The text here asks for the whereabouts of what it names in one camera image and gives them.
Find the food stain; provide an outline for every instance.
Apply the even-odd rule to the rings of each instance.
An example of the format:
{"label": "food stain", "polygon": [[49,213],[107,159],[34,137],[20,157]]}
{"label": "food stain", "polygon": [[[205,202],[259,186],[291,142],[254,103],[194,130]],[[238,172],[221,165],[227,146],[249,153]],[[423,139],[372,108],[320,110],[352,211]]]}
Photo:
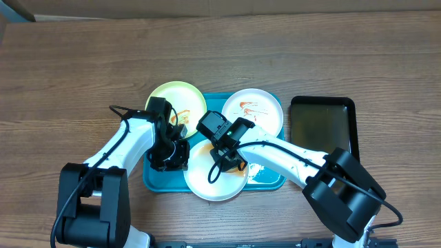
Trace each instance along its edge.
{"label": "food stain", "polygon": [[253,102],[240,102],[239,104],[240,106],[240,110],[243,110],[244,107],[251,107],[251,106],[258,106],[257,103],[253,103]]}
{"label": "food stain", "polygon": [[250,109],[249,107],[258,107],[258,103],[255,103],[255,102],[240,102],[239,107],[240,107],[239,112],[243,112],[243,117],[254,115],[254,121],[257,121],[258,114],[256,115],[256,113],[268,114],[266,112],[261,112],[261,111]]}
{"label": "food stain", "polygon": [[[190,111],[189,110],[183,110],[181,112],[178,113],[178,124],[188,124],[189,123],[189,118],[190,117]],[[173,115],[171,117],[171,122],[175,123],[176,122],[176,116]]]}

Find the wooden table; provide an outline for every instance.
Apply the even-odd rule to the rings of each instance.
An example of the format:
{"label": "wooden table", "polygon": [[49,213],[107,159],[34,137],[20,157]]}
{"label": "wooden table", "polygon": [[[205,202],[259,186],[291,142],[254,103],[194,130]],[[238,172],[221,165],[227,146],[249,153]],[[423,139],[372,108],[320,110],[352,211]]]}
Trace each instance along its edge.
{"label": "wooden table", "polygon": [[[0,246],[48,247],[58,179],[115,133],[107,108],[143,108],[158,85],[348,96],[362,164],[404,224],[401,247],[441,244],[441,12],[10,24],[0,49]],[[325,238],[293,183],[223,203],[155,194],[130,176],[132,224],[159,240]],[[377,223],[395,220],[383,208]]]}

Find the blue tray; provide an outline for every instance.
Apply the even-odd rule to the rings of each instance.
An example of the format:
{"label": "blue tray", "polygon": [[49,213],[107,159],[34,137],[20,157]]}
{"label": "blue tray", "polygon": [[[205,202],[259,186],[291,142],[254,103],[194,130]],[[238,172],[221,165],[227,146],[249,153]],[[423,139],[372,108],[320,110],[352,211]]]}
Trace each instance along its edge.
{"label": "blue tray", "polygon": [[[222,107],[233,93],[204,93],[207,109],[222,112]],[[283,128],[277,136],[284,140]],[[206,138],[199,132],[191,136],[188,141],[190,147],[205,140]],[[153,192],[191,192],[184,179],[182,171],[177,172],[157,172],[150,167],[150,162],[144,155],[143,180],[145,186]],[[285,177],[273,172],[270,169],[261,167],[253,177],[248,177],[247,184],[243,190],[275,190],[282,187]]]}

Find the plate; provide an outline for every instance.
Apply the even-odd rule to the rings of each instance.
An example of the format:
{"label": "plate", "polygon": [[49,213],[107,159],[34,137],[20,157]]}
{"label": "plate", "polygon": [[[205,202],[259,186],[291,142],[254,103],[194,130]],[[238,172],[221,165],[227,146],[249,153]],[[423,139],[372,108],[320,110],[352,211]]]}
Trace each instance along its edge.
{"label": "plate", "polygon": [[227,99],[222,115],[234,122],[243,117],[261,126],[276,137],[283,126],[283,111],[278,101],[270,93],[259,89],[245,89]]}
{"label": "plate", "polygon": [[[227,200],[239,194],[248,179],[248,167],[243,171],[238,169],[233,172],[223,172],[218,180],[208,183],[208,173],[214,164],[214,159],[209,154],[213,149],[212,143],[205,139],[196,144],[190,150],[188,170],[184,171],[185,182],[193,193],[205,200]],[[218,168],[214,169],[212,176],[215,177]]]}
{"label": "plate", "polygon": [[[207,103],[202,93],[196,87],[182,81],[164,83],[150,94],[149,99],[145,103],[145,108],[147,108],[147,104],[152,96],[163,97],[172,104],[172,107],[178,114],[179,124],[185,124],[187,128],[186,138],[197,132],[196,126],[199,119],[207,111]],[[176,117],[174,112],[172,112],[170,114],[170,123],[175,124],[175,122]]]}

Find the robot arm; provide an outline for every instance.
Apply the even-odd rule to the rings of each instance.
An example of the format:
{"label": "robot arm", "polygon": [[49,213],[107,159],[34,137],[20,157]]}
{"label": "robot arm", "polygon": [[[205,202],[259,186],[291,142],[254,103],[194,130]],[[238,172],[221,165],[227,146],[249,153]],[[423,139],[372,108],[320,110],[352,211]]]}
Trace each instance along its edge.
{"label": "robot arm", "polygon": [[[303,189],[303,195],[319,219],[335,233],[334,247],[364,245],[366,231],[381,204],[346,185],[334,192],[331,187],[336,179],[328,174],[346,178],[382,200],[386,194],[349,152],[337,148],[332,154],[326,154],[303,149],[272,137],[251,121],[238,118],[230,123],[221,114],[211,111],[202,117],[197,129],[212,142],[214,151],[225,157],[220,162],[222,172],[240,164],[238,161],[258,163],[278,172]],[[287,151],[317,167],[294,158]]]}
{"label": "robot arm", "polygon": [[[130,225],[127,177],[146,152],[152,168],[160,172],[187,169],[189,143],[182,140],[187,130],[169,124],[170,103],[152,97],[145,111],[122,109],[127,112],[110,141],[83,164],[68,163],[61,170],[55,222],[60,224],[52,229],[59,243],[148,247],[149,236]],[[92,195],[101,197],[101,206],[81,203],[82,197]]]}
{"label": "robot arm", "polygon": [[[84,164],[68,163],[63,168],[57,217],[64,205],[68,207],[61,214],[63,224],[55,228],[60,243],[82,247],[149,247],[150,237],[130,225],[127,177],[144,152],[147,152],[147,159],[157,171],[187,169],[189,144],[181,140],[186,130],[183,126],[172,126],[166,121],[170,119],[171,108],[165,99],[152,97],[146,111],[130,110],[124,115],[127,122],[121,122],[118,132],[96,155]],[[120,141],[126,123],[129,124],[129,132]],[[230,123],[221,114],[211,111],[199,121],[197,130],[212,142],[212,156],[232,152],[221,161],[222,172],[242,161],[258,163],[278,172],[302,188],[319,219],[336,234],[334,247],[363,246],[367,228],[378,213],[380,203],[350,187],[343,187],[335,194],[331,186],[336,179],[322,172],[324,169],[332,171],[384,200],[385,192],[351,154],[342,149],[326,154],[296,147],[270,136],[251,121],[238,118]],[[306,160],[302,162],[265,144],[242,146],[233,152],[239,145],[256,141],[276,144],[318,167],[307,165]],[[69,195],[89,168],[117,143],[118,147],[98,166],[84,189],[75,193],[74,200],[68,202]],[[89,197],[92,193],[101,197],[101,206],[81,204],[80,198]]]}

